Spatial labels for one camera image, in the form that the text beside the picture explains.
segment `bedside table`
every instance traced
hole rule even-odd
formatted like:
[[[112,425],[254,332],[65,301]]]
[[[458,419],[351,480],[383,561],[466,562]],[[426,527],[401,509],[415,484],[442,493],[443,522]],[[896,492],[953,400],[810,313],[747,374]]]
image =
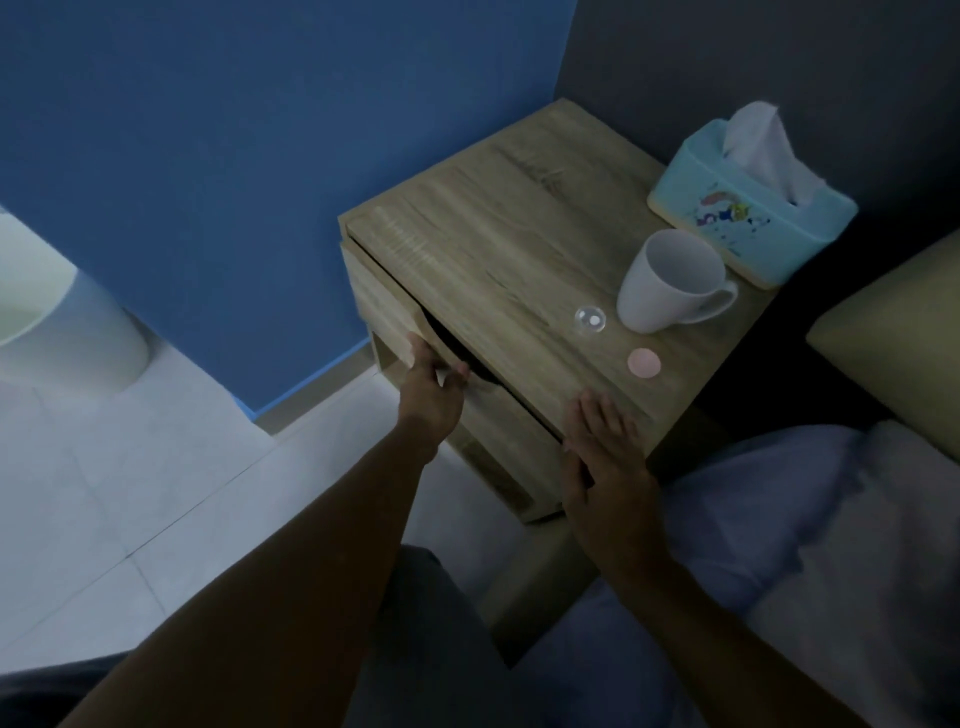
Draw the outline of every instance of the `bedside table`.
[[[564,406],[585,386],[632,414],[649,453],[770,302],[739,279],[721,316],[652,335],[616,317],[648,235],[663,165],[562,100],[340,217],[342,249],[381,370],[411,362],[407,331],[474,374],[451,444],[525,522],[561,509]],[[577,330],[581,306],[599,333]],[[627,369],[637,347],[662,371]]]

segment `white floor tile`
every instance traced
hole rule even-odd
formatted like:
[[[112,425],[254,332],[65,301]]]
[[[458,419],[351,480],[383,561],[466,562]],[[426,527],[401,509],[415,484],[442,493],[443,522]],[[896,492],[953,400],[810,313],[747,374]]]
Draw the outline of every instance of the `white floor tile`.
[[[34,391],[0,383],[0,646],[123,558]]]
[[[368,377],[209,497],[133,559],[168,612],[258,546],[332,485],[396,421],[396,390]]]
[[[525,538],[523,525],[449,446],[423,471],[403,542],[429,548],[477,603]]]
[[[289,440],[295,434],[297,434],[302,427],[309,426],[314,420],[318,418],[327,417],[325,414],[330,407],[336,407],[337,400],[342,399],[343,397],[348,397],[350,392],[358,387],[365,387],[365,383],[368,379],[373,378],[377,375],[376,366],[370,367],[366,372],[363,372],[355,379],[349,381],[344,387],[334,392],[323,402],[318,404],[313,409],[305,412],[303,415],[298,417],[296,420],[291,422],[289,425],[284,427],[280,432],[274,435],[274,441],[277,443],[282,443],[286,440]]]
[[[226,390],[162,342],[144,375],[118,395],[42,398],[128,552],[274,446]]]
[[[46,667],[132,649],[164,616],[128,559],[0,652],[0,672]]]

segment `forearm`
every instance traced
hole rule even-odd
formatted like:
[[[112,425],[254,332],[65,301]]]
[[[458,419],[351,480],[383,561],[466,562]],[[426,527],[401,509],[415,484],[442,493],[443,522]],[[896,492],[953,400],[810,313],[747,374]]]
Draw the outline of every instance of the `forearm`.
[[[714,602],[683,567],[614,585],[711,728],[858,726],[850,709]]]
[[[164,622],[63,725],[339,726],[435,451],[416,422],[398,425]]]

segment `blue wall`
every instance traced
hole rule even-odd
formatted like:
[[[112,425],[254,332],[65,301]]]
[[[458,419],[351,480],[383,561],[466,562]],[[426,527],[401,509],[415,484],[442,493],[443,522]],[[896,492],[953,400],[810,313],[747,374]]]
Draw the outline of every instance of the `blue wall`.
[[[575,0],[0,4],[0,201],[257,410],[366,335],[336,216],[551,100]]]

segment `tissue box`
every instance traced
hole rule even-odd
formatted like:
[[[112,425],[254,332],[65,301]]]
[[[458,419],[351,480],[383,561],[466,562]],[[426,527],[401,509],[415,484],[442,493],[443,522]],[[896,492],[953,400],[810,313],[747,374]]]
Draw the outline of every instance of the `tissue box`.
[[[689,137],[647,198],[674,228],[704,238],[727,265],[760,288],[774,288],[836,240],[857,212],[824,186],[805,206],[784,200],[723,156],[727,121]]]

